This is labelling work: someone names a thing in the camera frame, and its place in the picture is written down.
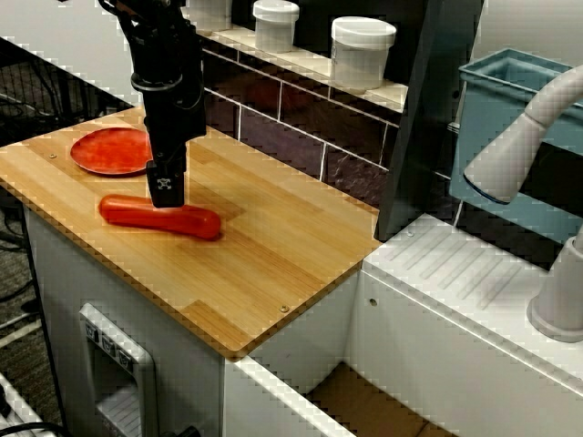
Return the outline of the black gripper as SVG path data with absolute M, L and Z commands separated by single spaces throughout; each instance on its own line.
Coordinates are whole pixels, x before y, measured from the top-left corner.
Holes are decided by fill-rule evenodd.
M 186 143 L 206 135 L 204 87 L 195 79 L 173 88 L 143 93 L 152 157 L 146 166 L 148 189 L 156 208 L 184 205 Z

